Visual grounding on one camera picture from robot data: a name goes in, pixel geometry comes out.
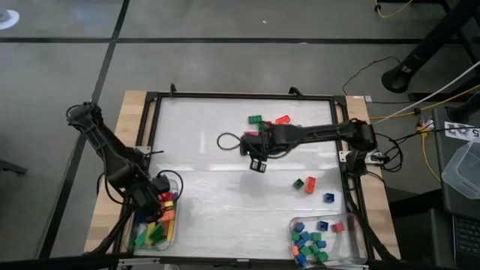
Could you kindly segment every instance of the sticker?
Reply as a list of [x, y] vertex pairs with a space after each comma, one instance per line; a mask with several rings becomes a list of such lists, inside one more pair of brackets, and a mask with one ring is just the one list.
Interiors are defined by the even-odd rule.
[[465, 128], [457, 130], [445, 130], [445, 136], [466, 141], [480, 138], [480, 128], [472, 127], [473, 126], [469, 124], [452, 123], [449, 121], [445, 121], [445, 128]]

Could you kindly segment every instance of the wooden table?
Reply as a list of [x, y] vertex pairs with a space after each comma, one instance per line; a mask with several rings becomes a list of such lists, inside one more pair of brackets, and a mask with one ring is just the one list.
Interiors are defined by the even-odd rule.
[[[126, 145], [136, 146], [137, 135], [140, 128], [140, 119], [142, 118], [145, 106], [147, 91], [126, 91], [123, 104], [121, 105], [118, 116], [115, 135]], [[370, 122], [368, 119], [367, 107], [363, 97], [346, 97], [346, 108], [349, 117], [357, 118]], [[151, 103], [148, 108], [148, 117], [143, 133], [141, 146], [147, 145], [149, 130], [152, 123], [154, 106]], [[367, 169], [380, 176], [381, 170], [378, 166], [367, 165]], [[367, 209], [367, 218], [373, 231], [377, 234], [380, 241], [388, 248], [391, 254], [400, 258], [397, 238], [393, 227], [392, 216], [390, 215], [389, 202], [386, 196], [386, 190], [383, 183], [372, 175], [361, 177], [361, 186], [363, 189], [364, 203]], [[117, 193], [112, 193], [117, 199], [122, 198]], [[121, 206], [112, 202], [107, 196], [104, 186], [100, 188], [97, 198], [93, 218], [88, 231], [88, 237], [85, 243], [85, 251], [91, 251], [96, 248], [102, 239], [108, 234], [111, 228], [119, 219]]]

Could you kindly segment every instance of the yellow lego block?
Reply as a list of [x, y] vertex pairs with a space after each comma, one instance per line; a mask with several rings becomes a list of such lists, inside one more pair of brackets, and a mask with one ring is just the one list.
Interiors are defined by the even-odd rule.
[[147, 237], [145, 237], [145, 244], [152, 245], [153, 241], [150, 239], [150, 233], [155, 229], [155, 222], [149, 223], [147, 225]]
[[173, 228], [175, 228], [175, 221], [171, 220], [168, 225], [168, 235], [166, 236], [167, 241], [172, 241], [173, 238]]

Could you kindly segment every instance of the green lego block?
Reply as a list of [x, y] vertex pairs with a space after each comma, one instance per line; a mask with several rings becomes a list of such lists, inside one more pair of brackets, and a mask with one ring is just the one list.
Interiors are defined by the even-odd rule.
[[295, 181], [295, 183], [293, 183], [293, 187], [295, 189], [300, 189], [300, 188], [303, 187], [303, 185], [305, 185], [305, 183], [300, 179], [297, 179], [297, 181]]
[[258, 132], [263, 132], [265, 130], [265, 123], [264, 122], [260, 122], [260, 123], [256, 123], [258, 125]]
[[145, 244], [145, 237], [147, 236], [147, 230], [144, 229], [135, 239], [135, 246], [140, 247]]
[[157, 226], [150, 232], [150, 235], [148, 237], [151, 239], [154, 245], [161, 242], [162, 239], [165, 238], [164, 231], [164, 225], [159, 222]]
[[315, 241], [315, 242], [322, 241], [322, 233], [320, 232], [312, 232], [310, 234], [310, 237], [312, 238], [312, 241]]
[[248, 124], [256, 124], [256, 123], [260, 123], [261, 121], [262, 121], [261, 115], [248, 116]]
[[320, 249], [318, 248], [317, 244], [312, 244], [310, 246], [310, 250], [315, 254], [315, 256], [320, 252]]
[[326, 252], [322, 251], [316, 255], [316, 259], [323, 263], [329, 259], [329, 255]]
[[292, 232], [292, 240], [293, 241], [298, 241], [300, 239], [300, 232]]
[[312, 252], [310, 251], [310, 248], [308, 248], [307, 246], [303, 246], [300, 248], [300, 253], [306, 257], [310, 255]]

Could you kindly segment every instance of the concrete floor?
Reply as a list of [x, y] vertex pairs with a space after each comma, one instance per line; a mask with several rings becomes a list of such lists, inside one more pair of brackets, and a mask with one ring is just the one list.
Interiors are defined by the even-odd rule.
[[[20, 22], [2, 37], [109, 38], [120, 0], [3, 1], [20, 12]], [[388, 13], [399, 4], [384, 4]], [[131, 1], [121, 38], [423, 38], [443, 16], [435, 4], [413, 4], [391, 19], [380, 19], [372, 0], [136, 0]], [[107, 43], [0, 43], [0, 158], [29, 168], [22, 177], [0, 173], [0, 260], [38, 255], [62, 186], [77, 132], [65, 110], [90, 99]], [[99, 104], [113, 129], [125, 90], [342, 95], [341, 86], [359, 68], [386, 56], [404, 58], [414, 45], [273, 43], [119, 43], [101, 89]], [[349, 95], [376, 101], [406, 101], [386, 91], [380, 76], [396, 62], [384, 61], [357, 76]], [[460, 46], [446, 46], [415, 76], [410, 92], [432, 92], [471, 65]], [[369, 104], [371, 116], [393, 113], [402, 104]], [[376, 131], [393, 137], [415, 129], [400, 118]], [[386, 142], [380, 140], [380, 148]], [[420, 140], [402, 147], [406, 160], [395, 174], [384, 173], [390, 200], [439, 187], [423, 162]], [[434, 140], [427, 140], [437, 167]], [[52, 256], [83, 252], [95, 207], [100, 159], [84, 149]]]

